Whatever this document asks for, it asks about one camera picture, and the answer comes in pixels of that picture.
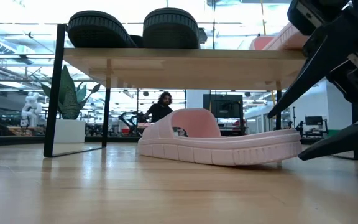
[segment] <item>white robot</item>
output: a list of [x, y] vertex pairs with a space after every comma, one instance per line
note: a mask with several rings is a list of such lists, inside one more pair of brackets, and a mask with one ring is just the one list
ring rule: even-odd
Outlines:
[[38, 115], [42, 112], [41, 103], [38, 103], [39, 93], [29, 92], [25, 98], [25, 105], [22, 109], [22, 127], [36, 127], [38, 123]]

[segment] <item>wooden shelf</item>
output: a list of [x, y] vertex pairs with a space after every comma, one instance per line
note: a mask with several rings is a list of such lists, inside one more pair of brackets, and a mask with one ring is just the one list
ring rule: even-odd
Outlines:
[[111, 88], [276, 90], [305, 58], [273, 50], [65, 49], [64, 60]]

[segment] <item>man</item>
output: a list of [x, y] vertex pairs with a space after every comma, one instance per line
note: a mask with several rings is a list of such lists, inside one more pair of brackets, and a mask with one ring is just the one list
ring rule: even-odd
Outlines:
[[152, 114], [152, 123], [159, 121], [172, 112], [172, 109], [169, 107], [171, 103], [171, 94], [167, 91], [163, 92], [158, 99], [158, 103], [155, 103], [150, 107], [150, 109], [145, 114], [145, 117], [148, 117], [149, 114]]

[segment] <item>white planter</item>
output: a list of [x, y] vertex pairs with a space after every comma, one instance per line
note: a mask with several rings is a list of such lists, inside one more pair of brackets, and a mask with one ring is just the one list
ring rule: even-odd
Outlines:
[[84, 143], [85, 121], [56, 120], [55, 143]]

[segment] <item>wooden floor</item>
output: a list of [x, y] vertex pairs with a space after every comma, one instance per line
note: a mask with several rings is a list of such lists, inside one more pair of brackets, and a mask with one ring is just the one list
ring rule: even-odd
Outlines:
[[358, 162], [218, 167], [138, 156], [135, 144], [54, 159], [0, 147], [0, 223], [358, 223]]

